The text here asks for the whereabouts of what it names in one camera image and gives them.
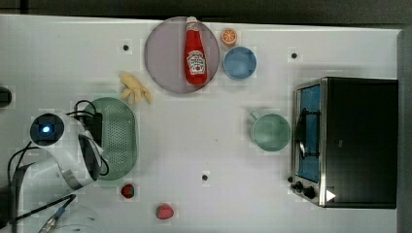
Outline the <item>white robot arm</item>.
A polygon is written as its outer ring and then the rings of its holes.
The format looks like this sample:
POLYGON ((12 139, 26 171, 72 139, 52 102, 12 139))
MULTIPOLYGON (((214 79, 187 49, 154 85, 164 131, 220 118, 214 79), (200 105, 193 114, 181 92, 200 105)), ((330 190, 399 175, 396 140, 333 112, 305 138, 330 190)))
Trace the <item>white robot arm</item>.
POLYGON ((101 143, 58 113, 35 117, 28 137, 7 168, 11 233, 103 233, 97 213, 74 204, 77 191, 109 171, 101 143))

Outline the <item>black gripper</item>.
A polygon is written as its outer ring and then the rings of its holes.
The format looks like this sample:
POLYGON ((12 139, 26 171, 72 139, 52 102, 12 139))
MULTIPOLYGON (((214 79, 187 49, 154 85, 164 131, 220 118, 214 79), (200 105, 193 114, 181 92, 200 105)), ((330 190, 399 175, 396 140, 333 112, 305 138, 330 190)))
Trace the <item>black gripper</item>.
POLYGON ((103 116, 100 113, 94 116, 86 116, 84 118, 84 125, 88 130, 94 141, 99 147, 102 146, 102 128, 103 128, 103 116))

